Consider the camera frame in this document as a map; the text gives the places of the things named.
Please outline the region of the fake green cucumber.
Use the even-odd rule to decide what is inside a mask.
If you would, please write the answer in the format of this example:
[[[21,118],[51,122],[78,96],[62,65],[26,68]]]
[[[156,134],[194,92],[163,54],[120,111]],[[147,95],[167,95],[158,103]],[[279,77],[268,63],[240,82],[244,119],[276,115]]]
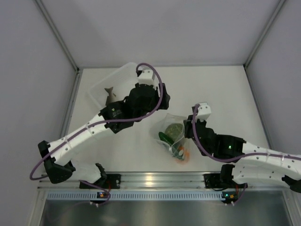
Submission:
[[[169,137],[167,134],[163,133],[163,132],[159,132],[158,137],[161,141],[163,141],[163,142],[165,142],[169,145],[174,144],[174,140],[171,137]]]

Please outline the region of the fake orange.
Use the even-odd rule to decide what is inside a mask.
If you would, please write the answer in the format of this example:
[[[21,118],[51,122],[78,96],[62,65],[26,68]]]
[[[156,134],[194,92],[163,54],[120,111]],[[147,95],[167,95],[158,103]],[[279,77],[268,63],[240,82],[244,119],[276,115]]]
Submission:
[[[178,164],[186,164],[190,160],[190,152],[186,149],[177,151],[175,160]]]

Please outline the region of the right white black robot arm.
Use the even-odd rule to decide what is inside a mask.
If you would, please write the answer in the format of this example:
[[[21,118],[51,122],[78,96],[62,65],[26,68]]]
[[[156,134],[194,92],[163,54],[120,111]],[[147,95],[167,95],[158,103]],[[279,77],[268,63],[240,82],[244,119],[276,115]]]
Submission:
[[[230,187],[267,183],[301,191],[301,157],[263,148],[246,140],[216,134],[206,121],[184,120],[184,136],[191,139],[203,156],[221,162],[220,183]]]

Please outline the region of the fake green cabbage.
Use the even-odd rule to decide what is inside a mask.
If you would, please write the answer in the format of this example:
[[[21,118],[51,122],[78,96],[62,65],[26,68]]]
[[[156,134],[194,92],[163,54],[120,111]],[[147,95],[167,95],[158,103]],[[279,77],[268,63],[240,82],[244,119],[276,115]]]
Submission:
[[[183,125],[180,123],[172,123],[165,129],[165,134],[172,140],[176,141],[182,136]]]

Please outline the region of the clear zip top bag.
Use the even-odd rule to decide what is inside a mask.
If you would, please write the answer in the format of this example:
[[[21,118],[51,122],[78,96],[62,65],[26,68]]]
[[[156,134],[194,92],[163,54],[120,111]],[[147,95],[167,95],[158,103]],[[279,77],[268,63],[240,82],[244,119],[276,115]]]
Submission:
[[[149,131],[150,136],[176,160],[186,164],[190,160],[188,140],[184,136],[185,117],[167,114],[156,122]]]

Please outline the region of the fake grey fish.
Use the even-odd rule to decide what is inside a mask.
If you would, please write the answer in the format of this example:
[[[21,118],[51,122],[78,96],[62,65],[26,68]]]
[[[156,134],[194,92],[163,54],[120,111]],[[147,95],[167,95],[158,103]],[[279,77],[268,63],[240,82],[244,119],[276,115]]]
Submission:
[[[108,96],[106,98],[106,102],[105,102],[105,105],[109,105],[110,103],[113,103],[113,102],[116,102],[117,101],[117,96],[116,94],[113,92],[113,87],[110,87],[110,88],[105,88],[104,89]]]

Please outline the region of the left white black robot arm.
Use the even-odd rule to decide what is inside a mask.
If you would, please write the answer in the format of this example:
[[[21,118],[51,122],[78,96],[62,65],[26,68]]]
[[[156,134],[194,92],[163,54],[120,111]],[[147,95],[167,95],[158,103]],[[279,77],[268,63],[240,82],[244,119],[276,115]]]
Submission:
[[[52,184],[78,180],[81,189],[103,187],[108,176],[102,165],[79,163],[74,156],[96,139],[117,134],[157,110],[168,109],[169,100],[164,83],[158,87],[137,83],[128,96],[108,104],[84,126],[57,141],[40,142],[38,149],[47,178]]]

